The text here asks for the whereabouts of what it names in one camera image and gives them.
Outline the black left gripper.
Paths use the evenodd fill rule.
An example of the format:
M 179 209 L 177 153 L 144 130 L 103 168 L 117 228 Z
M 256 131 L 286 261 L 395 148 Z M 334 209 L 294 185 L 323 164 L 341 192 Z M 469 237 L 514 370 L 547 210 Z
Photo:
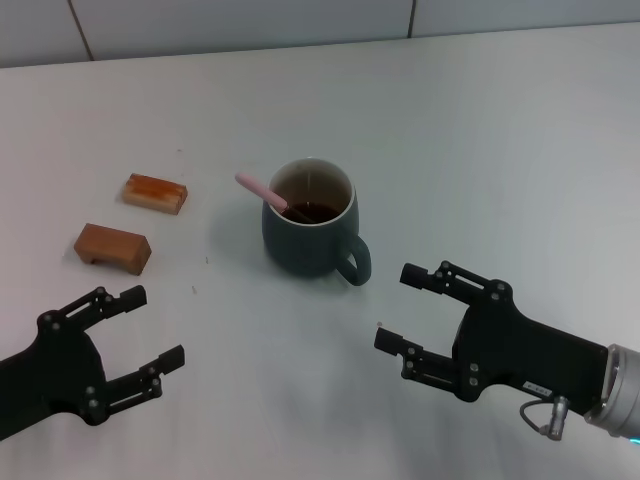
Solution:
M 86 333 L 103 320 L 146 304 L 141 285 L 118 296 L 97 287 L 60 310 L 42 314 L 31 345 L 0 361 L 0 441 L 60 413 L 97 426 L 111 413 L 161 397 L 161 376 L 185 365 L 182 345 L 107 382 L 100 354 Z

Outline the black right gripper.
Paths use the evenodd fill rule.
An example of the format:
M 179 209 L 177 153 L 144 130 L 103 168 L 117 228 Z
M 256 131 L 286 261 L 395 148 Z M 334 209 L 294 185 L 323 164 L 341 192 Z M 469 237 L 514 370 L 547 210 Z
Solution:
M 516 308 L 512 290 L 443 261 L 432 273 L 406 263 L 400 282 L 446 295 L 468 306 L 452 347 L 452 358 L 425 350 L 379 328 L 374 347 L 402 357 L 401 377 L 477 401 L 492 385 L 506 385 L 540 399 L 563 396 L 583 415 L 601 397 L 605 346 L 533 321 Z

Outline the grey ceramic mug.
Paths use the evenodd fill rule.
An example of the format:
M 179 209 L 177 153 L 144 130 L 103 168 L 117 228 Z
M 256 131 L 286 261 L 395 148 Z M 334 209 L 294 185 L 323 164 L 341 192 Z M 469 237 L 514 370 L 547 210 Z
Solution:
M 359 236 L 356 189 L 339 166 L 318 158 L 296 160 L 277 170 L 268 186 L 289 205 L 314 202 L 340 212 L 325 223 L 301 224 L 264 203 L 262 237 L 266 252 L 278 266 L 305 278 L 336 271 L 354 286 L 370 279 L 371 255 Z

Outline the pink handled metal spoon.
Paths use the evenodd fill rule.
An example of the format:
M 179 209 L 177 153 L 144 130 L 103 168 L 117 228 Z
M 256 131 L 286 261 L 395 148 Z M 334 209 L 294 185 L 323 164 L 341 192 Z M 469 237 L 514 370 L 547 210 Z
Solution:
M 263 184 L 258 179 L 245 173 L 236 173 L 235 180 L 239 185 L 241 185 L 251 193 L 255 194 L 260 199 L 262 199 L 267 204 L 269 204 L 271 207 L 273 207 L 277 213 L 279 214 L 284 214 L 286 212 L 293 213 L 295 220 L 300 220 L 306 224 L 312 223 L 311 219 L 303 215 L 301 212 L 299 212 L 295 208 L 291 207 L 284 198 L 276 194 L 266 184 Z

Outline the dark brown wooden block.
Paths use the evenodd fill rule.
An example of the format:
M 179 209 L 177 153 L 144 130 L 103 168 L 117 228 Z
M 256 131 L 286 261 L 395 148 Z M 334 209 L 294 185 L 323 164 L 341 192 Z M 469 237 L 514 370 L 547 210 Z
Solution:
M 87 223 L 74 243 L 85 264 L 107 264 L 139 276 L 152 253 L 145 236 Z

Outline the dark coffee liquid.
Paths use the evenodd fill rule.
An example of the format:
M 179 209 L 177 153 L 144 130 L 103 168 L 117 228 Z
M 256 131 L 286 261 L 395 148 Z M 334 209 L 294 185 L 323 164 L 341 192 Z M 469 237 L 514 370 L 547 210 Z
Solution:
M 340 212 L 321 203 L 302 202 L 289 205 L 281 216 L 301 224 L 320 224 L 338 217 Z

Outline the light grooved wooden block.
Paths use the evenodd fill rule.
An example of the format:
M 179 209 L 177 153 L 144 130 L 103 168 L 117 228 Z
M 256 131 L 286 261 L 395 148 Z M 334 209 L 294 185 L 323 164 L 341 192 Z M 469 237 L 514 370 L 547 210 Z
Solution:
M 188 196 L 185 185 L 141 174 L 131 174 L 121 198 L 124 203 L 177 215 Z

